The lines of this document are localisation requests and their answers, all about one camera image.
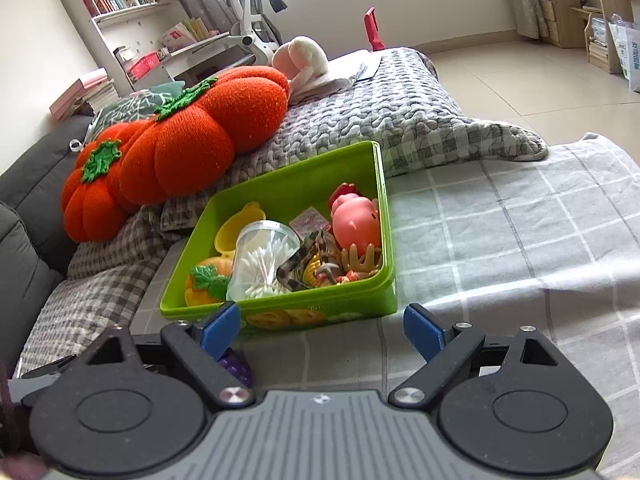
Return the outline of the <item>large orange pumpkin cushion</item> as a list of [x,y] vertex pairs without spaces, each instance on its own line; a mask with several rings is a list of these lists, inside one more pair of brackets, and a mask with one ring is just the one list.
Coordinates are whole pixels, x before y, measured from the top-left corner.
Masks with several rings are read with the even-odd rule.
[[120,190],[138,205],[204,191],[235,156],[270,140],[288,111],[290,84],[269,66],[211,76],[162,106],[122,153]]

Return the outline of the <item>dark grey sofa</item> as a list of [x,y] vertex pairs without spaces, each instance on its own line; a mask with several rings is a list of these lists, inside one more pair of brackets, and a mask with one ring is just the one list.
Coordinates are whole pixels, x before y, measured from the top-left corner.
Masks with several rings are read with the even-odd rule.
[[90,122],[60,122],[1,175],[1,363],[9,374],[76,252],[60,197],[77,158],[72,144],[85,139]]

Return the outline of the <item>white paper shopping bag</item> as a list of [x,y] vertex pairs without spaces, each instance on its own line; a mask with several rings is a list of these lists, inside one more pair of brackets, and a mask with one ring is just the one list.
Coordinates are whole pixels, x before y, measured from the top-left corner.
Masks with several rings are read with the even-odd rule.
[[640,92],[640,29],[636,22],[628,22],[614,13],[608,22],[620,68],[628,81],[629,89]]

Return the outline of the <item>red chair back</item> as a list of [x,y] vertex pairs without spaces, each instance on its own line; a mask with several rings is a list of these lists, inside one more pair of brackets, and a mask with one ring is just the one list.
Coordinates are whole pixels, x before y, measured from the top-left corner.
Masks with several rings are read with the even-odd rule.
[[364,14],[363,17],[363,25],[366,30],[367,38],[369,44],[373,51],[382,51],[385,49],[385,44],[378,33],[378,21],[375,16],[375,8],[373,6],[370,7],[369,10]]

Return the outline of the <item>green plastic bin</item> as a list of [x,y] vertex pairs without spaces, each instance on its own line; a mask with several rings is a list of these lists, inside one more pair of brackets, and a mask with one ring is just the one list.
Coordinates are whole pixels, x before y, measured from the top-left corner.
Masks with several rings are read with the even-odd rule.
[[[282,248],[284,245],[276,241],[281,234],[293,237],[292,247],[279,252],[281,257],[290,256],[302,244],[302,238],[293,231],[290,222],[309,207],[327,216],[326,200],[343,182],[355,183],[360,191],[377,198],[380,203],[382,270],[360,284],[240,299],[241,315],[258,318],[261,322],[258,325],[248,324],[244,332],[292,330],[297,326],[339,323],[394,313],[397,309],[393,289],[395,260],[381,149],[375,142],[364,141],[271,171],[212,196],[195,222],[171,274],[160,300],[160,314],[168,320],[197,321],[219,307],[219,304],[189,306],[184,300],[184,280],[197,263],[220,254],[214,246],[215,235],[222,224],[232,214],[240,212],[243,206],[258,204],[265,211],[268,222],[264,234],[256,232],[248,236],[250,251],[254,252],[259,247]],[[320,318],[306,320],[299,316],[281,316],[284,311],[297,313],[301,310],[321,312],[326,318],[322,321]],[[262,322],[266,312],[273,314],[269,325]]]

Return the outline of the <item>white office chair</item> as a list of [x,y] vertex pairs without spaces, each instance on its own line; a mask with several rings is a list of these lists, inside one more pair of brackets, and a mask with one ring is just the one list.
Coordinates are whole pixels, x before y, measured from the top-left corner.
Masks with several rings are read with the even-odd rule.
[[[245,53],[246,64],[270,65],[274,52],[282,44],[277,27],[264,12],[262,0],[226,0],[236,18],[224,37],[227,48],[239,48]],[[274,13],[288,8],[283,0],[267,0]]]

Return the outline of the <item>clear cotton swab jar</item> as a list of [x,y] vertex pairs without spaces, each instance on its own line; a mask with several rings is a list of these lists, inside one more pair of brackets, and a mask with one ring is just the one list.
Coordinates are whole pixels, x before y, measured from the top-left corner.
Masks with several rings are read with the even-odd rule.
[[298,235],[283,223],[262,220],[242,229],[233,256],[227,300],[288,294],[277,280],[278,267],[299,248]]

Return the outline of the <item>purple toy grapes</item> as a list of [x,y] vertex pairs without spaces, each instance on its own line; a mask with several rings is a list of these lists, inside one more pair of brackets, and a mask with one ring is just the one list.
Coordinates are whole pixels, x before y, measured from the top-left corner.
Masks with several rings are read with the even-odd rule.
[[253,372],[242,352],[228,348],[218,360],[218,364],[247,388],[253,388]]

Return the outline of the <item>orange toy pumpkin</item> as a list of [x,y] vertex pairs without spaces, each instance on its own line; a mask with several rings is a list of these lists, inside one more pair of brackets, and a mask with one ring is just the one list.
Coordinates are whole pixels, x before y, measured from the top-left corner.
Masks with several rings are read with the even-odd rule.
[[184,301],[188,307],[218,304],[227,297],[232,260],[207,258],[194,266],[184,282]]

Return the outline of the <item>yellow toy cup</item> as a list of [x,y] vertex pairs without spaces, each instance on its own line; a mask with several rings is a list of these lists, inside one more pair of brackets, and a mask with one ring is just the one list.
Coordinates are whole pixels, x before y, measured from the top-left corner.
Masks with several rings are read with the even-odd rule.
[[214,238],[214,248],[224,258],[232,258],[240,233],[249,224],[265,220],[266,214],[257,202],[247,203],[224,222]]

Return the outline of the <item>wooden shelf unit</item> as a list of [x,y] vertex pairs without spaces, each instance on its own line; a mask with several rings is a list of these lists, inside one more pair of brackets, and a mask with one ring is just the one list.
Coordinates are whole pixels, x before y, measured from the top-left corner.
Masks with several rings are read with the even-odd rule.
[[538,0],[550,26],[548,41],[563,49],[584,49],[587,61],[605,73],[620,75],[608,22],[614,16],[634,18],[631,0]]

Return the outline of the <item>small orange figurine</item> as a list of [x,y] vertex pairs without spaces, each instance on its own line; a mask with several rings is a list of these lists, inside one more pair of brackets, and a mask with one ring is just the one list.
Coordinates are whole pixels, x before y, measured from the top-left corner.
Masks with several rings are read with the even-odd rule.
[[322,252],[320,258],[333,263],[332,274],[335,283],[332,285],[343,285],[372,278],[382,266],[382,250],[373,244],[367,246],[363,255],[359,255],[358,247],[352,244],[348,249]]

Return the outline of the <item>green patterned pillow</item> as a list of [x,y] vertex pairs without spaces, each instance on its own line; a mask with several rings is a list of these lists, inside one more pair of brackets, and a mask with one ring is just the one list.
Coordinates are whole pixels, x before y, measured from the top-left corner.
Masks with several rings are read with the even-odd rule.
[[143,89],[130,96],[125,96],[117,102],[102,108],[87,129],[84,143],[96,140],[106,128],[121,122],[135,122],[150,118],[155,111],[178,96],[186,83],[171,81],[151,88]]

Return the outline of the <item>pink box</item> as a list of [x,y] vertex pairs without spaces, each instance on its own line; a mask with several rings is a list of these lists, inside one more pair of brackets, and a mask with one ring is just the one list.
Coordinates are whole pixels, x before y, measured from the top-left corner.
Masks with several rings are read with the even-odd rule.
[[305,238],[314,231],[328,230],[331,222],[316,208],[308,207],[288,222],[288,225],[300,238]]

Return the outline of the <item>toy corn cob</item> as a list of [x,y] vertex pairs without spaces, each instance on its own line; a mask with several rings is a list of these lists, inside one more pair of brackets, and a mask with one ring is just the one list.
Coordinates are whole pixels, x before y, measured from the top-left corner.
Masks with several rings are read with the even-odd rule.
[[313,288],[332,285],[335,283],[332,271],[331,261],[323,261],[319,255],[314,255],[303,272],[303,283]]

